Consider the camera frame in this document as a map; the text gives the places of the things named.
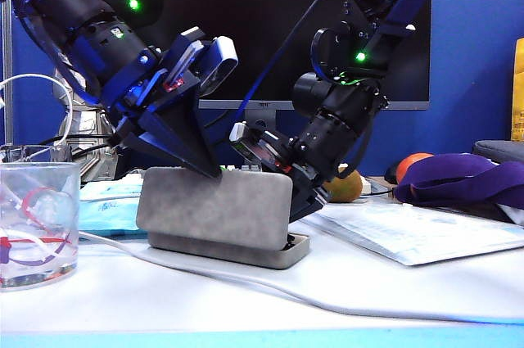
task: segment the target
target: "blue cable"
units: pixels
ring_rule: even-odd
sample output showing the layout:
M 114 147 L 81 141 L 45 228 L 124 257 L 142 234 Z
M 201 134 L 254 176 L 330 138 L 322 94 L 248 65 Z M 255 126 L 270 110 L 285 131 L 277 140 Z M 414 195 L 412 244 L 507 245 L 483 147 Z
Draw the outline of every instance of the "blue cable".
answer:
M 255 80 L 255 82 L 251 86 L 251 89 L 249 90 L 249 92 L 247 92 L 246 96 L 242 100 L 242 103 L 238 107 L 237 112 L 235 113 L 235 116 L 233 117 L 233 123 L 236 123 L 240 120 L 242 113 L 246 109 L 247 103 L 251 100 L 251 98 L 253 97 L 253 94 L 255 94 L 256 90 L 259 88 L 260 84 L 262 83 L 266 75 L 271 71 L 275 63 L 280 59 L 280 57 L 282 57 L 282 54 L 286 51 L 287 47 L 289 46 L 289 43 L 295 37 L 296 32 L 302 26 L 305 19 L 309 16 L 312 10 L 316 7 L 319 1 L 320 0 L 314 0 L 311 3 L 311 5 L 307 9 L 307 11 L 304 13 L 304 15 L 299 19 L 298 22 L 296 22 L 295 26 L 293 27 L 289 35 L 286 37 L 286 39 L 282 43 L 282 46 L 273 54 L 273 57 L 269 61 L 268 65 L 262 70 L 258 78 Z

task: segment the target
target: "white cable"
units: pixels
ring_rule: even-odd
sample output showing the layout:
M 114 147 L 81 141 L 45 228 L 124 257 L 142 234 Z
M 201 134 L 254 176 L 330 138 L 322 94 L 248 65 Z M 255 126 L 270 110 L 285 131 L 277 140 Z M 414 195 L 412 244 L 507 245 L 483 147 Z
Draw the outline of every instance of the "white cable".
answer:
M 7 234 L 7 237 L 19 237 L 20 239 L 30 240 L 44 253 L 54 256 L 55 258 L 69 258 L 67 255 L 59 254 L 47 248 L 46 243 L 44 243 L 40 237 L 34 236 L 27 232 L 17 231 L 15 229 L 2 229 L 2 231 Z
M 9 82 L 19 79 L 19 78 L 42 78 L 46 80 L 50 80 L 54 84 L 60 86 L 62 90 L 64 90 L 65 95 L 67 96 L 67 104 L 69 105 L 69 111 L 67 112 L 67 120 L 65 122 L 65 129 L 64 129 L 64 136 L 58 141 L 58 143 L 64 143 L 66 144 L 67 136 L 69 135 L 69 132 L 71 130 L 71 125 L 73 123 L 73 100 L 71 99 L 71 95 L 69 94 L 69 90 L 67 87 L 60 82 L 57 79 L 52 78 L 51 76 L 42 75 L 42 74 L 20 74 L 12 76 L 11 78 L 4 79 L 2 82 L 0 82 L 0 90 L 4 88 L 6 84 Z M 45 151 L 38 151 L 37 153 L 34 153 L 32 156 L 36 156 L 39 153 L 42 153 Z
M 444 313 L 426 313 L 426 312 L 416 312 L 416 311 L 402 311 L 402 310 L 380 310 L 380 309 L 360 309 L 360 308 L 350 308 L 343 307 L 340 305 L 333 305 L 323 301 L 314 299 L 313 297 L 303 295 L 299 292 L 294 292 L 286 287 L 281 287 L 270 281 L 263 280 L 261 278 L 241 276 L 235 273 L 227 273 L 220 270 L 213 269 L 203 269 L 203 268 L 189 268 L 187 266 L 181 266 L 178 264 L 165 262 L 163 260 L 158 260 L 153 256 L 144 255 L 143 253 L 134 251 L 128 248 L 126 245 L 117 242 L 115 240 L 107 239 L 105 237 L 100 237 L 93 235 L 91 233 L 79 232 L 79 237 L 88 239 L 93 242 L 99 242 L 102 244 L 107 244 L 108 246 L 113 246 L 122 250 L 140 260 L 145 260 L 152 264 L 158 264 L 159 266 L 164 266 L 166 268 L 175 269 L 181 272 L 187 272 L 192 274 L 197 274 L 200 276 L 205 276 L 208 278 L 213 278 L 220 281 L 227 282 L 242 282 L 254 284 L 256 286 L 267 287 L 274 289 L 275 291 L 284 293 L 294 299 L 298 299 L 304 304 L 311 305 L 313 307 L 318 307 L 323 310 L 331 311 L 338 314 L 344 315 L 355 315 L 363 317 L 378 317 L 378 318 L 395 318 L 395 319 L 420 319 L 420 320 L 431 320 L 431 321 L 448 321 L 448 322 L 464 322 L 464 323 L 497 323 L 497 324 L 524 324 L 524 319 L 509 319 L 509 318 L 492 318 L 492 317 L 477 317 L 473 315 L 460 315 L 460 314 L 444 314 Z

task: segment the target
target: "blue partition wall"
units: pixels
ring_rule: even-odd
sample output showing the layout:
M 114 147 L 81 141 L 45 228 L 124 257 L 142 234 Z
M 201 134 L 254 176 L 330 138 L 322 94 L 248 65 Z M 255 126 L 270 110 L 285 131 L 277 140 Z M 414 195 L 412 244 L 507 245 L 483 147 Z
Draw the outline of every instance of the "blue partition wall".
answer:
M 479 139 L 506 139 L 510 130 L 515 42 L 524 37 L 524 0 L 433 0 L 431 27 L 431 101 L 427 111 L 383 111 L 359 170 L 383 174 L 415 151 L 467 152 Z M 47 58 L 15 20 L 14 67 L 50 74 Z M 39 142 L 54 135 L 63 110 L 45 81 L 15 85 L 15 140 Z M 203 111 L 204 120 L 218 111 Z M 305 119 L 294 111 L 278 113 L 278 127 L 297 134 Z M 217 126 L 213 138 L 224 129 Z M 227 147 L 219 162 L 240 164 Z

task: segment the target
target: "glass beaker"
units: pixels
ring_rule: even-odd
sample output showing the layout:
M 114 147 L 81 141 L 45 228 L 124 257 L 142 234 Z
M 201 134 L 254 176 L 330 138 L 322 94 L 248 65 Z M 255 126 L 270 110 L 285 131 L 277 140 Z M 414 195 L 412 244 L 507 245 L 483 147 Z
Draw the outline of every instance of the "glass beaker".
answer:
M 79 165 L 33 162 L 32 159 L 50 159 L 56 150 L 46 147 L 41 152 L 45 149 L 30 148 L 8 147 L 7 157 L 4 149 L 1 158 L 27 162 L 0 163 L 0 288 L 3 290 L 56 281 L 76 267 Z

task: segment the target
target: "orange fruit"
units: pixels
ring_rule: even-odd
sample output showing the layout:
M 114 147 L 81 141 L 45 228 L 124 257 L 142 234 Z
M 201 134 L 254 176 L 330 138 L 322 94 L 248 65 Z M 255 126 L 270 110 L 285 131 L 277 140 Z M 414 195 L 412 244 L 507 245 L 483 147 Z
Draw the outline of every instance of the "orange fruit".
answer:
M 346 166 L 339 166 L 338 171 L 341 172 Z M 335 203 L 352 202 L 362 193 L 362 179 L 357 170 L 351 172 L 345 179 L 333 178 L 331 182 L 325 182 L 323 186 L 331 193 L 330 202 Z
M 399 166 L 396 167 L 396 182 L 400 183 L 402 181 L 411 164 L 428 157 L 433 157 L 433 155 L 431 153 L 414 153 L 404 158 L 399 163 Z

